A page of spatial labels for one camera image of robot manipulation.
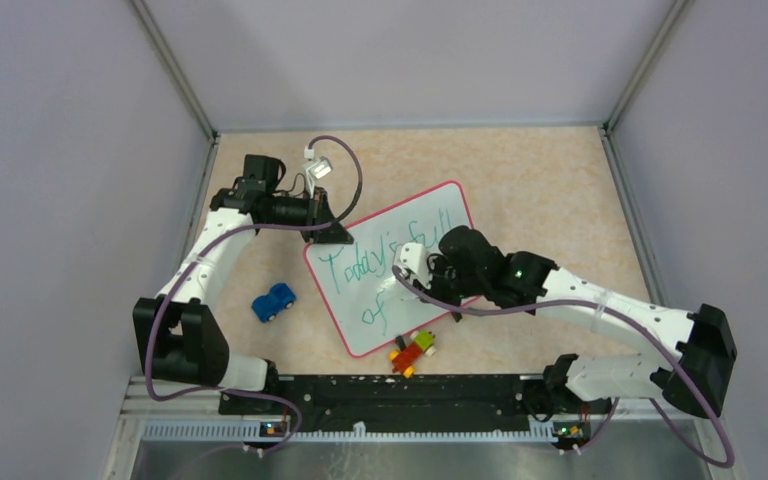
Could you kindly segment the pink-framed whiteboard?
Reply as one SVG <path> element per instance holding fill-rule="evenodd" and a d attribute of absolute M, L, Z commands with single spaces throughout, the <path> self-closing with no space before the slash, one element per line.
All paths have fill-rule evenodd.
<path fill-rule="evenodd" d="M 350 245 L 305 247 L 308 270 L 350 356 L 366 356 L 445 315 L 403 288 L 391 268 L 400 246 L 420 243 L 436 252 L 448 231 L 472 225 L 463 187 L 450 180 L 350 224 Z"/>

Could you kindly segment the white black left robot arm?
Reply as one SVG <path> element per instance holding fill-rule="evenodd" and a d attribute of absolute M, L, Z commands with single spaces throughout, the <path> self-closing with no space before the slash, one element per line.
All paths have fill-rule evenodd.
<path fill-rule="evenodd" d="M 248 154 L 230 188 L 211 199 L 201 233 L 172 279 L 132 311 L 143 372 L 152 379 L 242 390 L 257 413 L 279 404 L 280 386 L 267 360 L 231 352 L 212 312 L 238 257 L 266 225 L 295 230 L 314 244 L 350 244 L 353 237 L 332 213 L 318 180 L 332 164 L 306 149 L 304 190 L 280 192 L 285 164 Z"/>

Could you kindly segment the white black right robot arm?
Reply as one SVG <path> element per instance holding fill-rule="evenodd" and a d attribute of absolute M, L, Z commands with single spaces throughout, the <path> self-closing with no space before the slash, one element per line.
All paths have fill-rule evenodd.
<path fill-rule="evenodd" d="M 700 418 L 723 411 L 737 347 L 718 307 L 686 311 L 636 300 L 552 259 L 528 251 L 504 254 L 465 225 L 446 233 L 434 252 L 420 247 L 400 257 L 414 271 L 414 285 L 448 305 L 483 297 L 503 310 L 528 306 L 531 314 L 568 321 L 633 349 L 617 357 L 563 355 L 549 366 L 546 397 L 560 412 L 607 397 L 662 399 Z"/>

